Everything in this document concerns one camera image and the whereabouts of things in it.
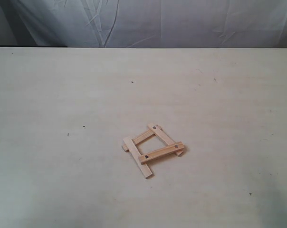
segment wooden craft stick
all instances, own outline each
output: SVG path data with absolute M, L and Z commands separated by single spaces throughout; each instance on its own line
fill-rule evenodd
M 134 157 L 138 167 L 140 168 L 140 170 L 142 171 L 143 175 L 145 178 L 148 178 L 150 176 L 153 175 L 152 171 L 150 170 L 149 166 L 147 164 L 142 165 L 139 162 L 138 157 L 141 156 L 141 154 L 139 153 L 137 147 L 135 146 L 135 144 L 133 143 L 132 139 L 130 137 L 126 137 L 124 138 L 124 143 L 126 144 L 128 150 L 130 151 L 131 155 Z
M 132 141 L 134 142 L 135 145 L 140 144 L 142 141 L 146 140 L 147 138 L 151 137 L 152 135 L 154 135 L 154 132 L 151 130 L 147 130 L 146 132 L 140 134 L 139 136 L 135 137 L 132 139 Z M 125 152 L 128 152 L 128 147 L 126 146 L 126 144 L 123 145 L 123 149 Z
M 149 123 L 148 127 L 151 131 L 154 132 L 156 136 L 158 136 L 168 146 L 175 143 L 174 140 L 171 139 L 165 132 L 163 132 L 157 125 L 153 123 Z M 183 153 L 183 150 L 175 152 L 177 156 L 180 156 L 182 153 Z
M 181 151 L 182 149 L 184 149 L 184 145 L 182 144 L 182 142 L 177 142 L 175 144 L 172 144 L 170 146 L 166 146 L 164 148 L 158 149 L 156 151 L 152 151 L 150 153 L 141 155 L 138 157 L 139 161 L 141 164 L 145 164 L 151 160 L 157 159 L 157 158 L 161 158 L 165 155 L 168 155 L 170 153 L 174 153 L 177 151 Z

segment white backdrop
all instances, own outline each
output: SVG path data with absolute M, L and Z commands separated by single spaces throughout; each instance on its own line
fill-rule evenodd
M 287 0 L 12 0 L 38 45 L 287 47 Z

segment wooden slat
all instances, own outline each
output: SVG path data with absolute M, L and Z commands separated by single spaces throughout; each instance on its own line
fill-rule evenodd
M 154 135 L 154 132 L 149 129 L 146 132 L 140 134 L 139 136 L 133 138 L 132 141 L 134 142 L 135 145 L 137 145 L 140 144 L 142 141 L 146 140 L 147 138 L 151 137 L 152 135 Z M 124 144 L 122 148 L 124 149 L 125 152 L 129 151 L 126 144 Z
M 131 155 L 134 157 L 138 167 L 140 168 L 141 172 L 143 173 L 145 178 L 148 178 L 153 175 L 152 171 L 150 170 L 147 164 L 142 165 L 139 162 L 138 157 L 141 156 L 138 149 L 136 148 L 135 144 L 133 143 L 130 137 L 124 138 L 124 143 L 126 144 L 127 148 L 129 149 Z
M 166 147 L 158 149 L 156 151 L 152 151 L 150 153 L 143 154 L 143 155 L 139 156 L 138 159 L 139 159 L 141 164 L 145 164 L 151 160 L 161 158 L 161 157 L 168 155 L 170 153 L 178 152 L 184 148 L 185 147 L 182 144 L 182 142 L 177 142 L 175 144 L 172 144 L 170 146 L 166 146 Z
M 149 123 L 148 127 L 151 131 L 154 132 L 155 135 L 157 135 L 168 146 L 175 143 L 174 140 L 171 139 L 165 132 L 163 132 L 157 125 L 153 123 Z M 175 152 L 177 156 L 180 156 L 182 153 L 183 153 L 183 150 Z

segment wooden frame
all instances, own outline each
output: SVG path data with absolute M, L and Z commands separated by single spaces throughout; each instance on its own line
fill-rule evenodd
M 150 167 L 146 164 L 147 162 L 161 158 L 171 153 L 175 153 L 177 156 L 180 156 L 183 153 L 183 149 L 185 148 L 182 142 L 175 143 L 175 141 L 173 141 L 165 132 L 162 131 L 160 126 L 153 123 L 149 123 L 148 128 L 149 130 L 145 131 L 144 133 L 133 139 L 131 139 L 130 137 L 124 138 L 124 144 L 122 146 L 125 152 L 130 152 L 131 155 L 134 157 L 139 169 L 141 170 L 145 178 L 151 177 L 153 175 L 152 171 L 150 170 Z M 150 153 L 141 155 L 136 145 L 150 138 L 153 135 L 156 135 L 167 146 L 152 151 Z

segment white table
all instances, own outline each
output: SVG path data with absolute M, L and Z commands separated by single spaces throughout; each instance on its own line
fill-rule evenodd
M 52 227 L 287 228 L 287 49 L 0 48 L 0 228 Z

